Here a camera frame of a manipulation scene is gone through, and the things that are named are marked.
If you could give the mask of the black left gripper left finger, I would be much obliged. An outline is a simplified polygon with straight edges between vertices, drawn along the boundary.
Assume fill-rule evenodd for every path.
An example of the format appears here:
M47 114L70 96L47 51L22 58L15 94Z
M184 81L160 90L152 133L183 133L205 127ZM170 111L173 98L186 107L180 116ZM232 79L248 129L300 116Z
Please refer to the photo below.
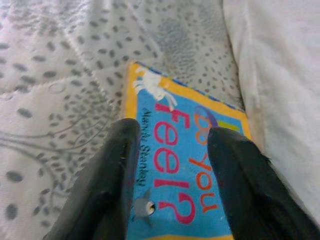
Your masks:
M140 125L111 125L102 149L80 171L46 240L124 240L134 195Z

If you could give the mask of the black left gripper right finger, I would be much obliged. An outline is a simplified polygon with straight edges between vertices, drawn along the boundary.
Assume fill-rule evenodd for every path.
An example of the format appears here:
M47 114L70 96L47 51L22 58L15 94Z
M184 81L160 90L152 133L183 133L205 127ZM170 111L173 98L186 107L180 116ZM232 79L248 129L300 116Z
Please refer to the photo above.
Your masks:
M236 240L318 240L320 229L298 205L254 142L212 127L208 158Z

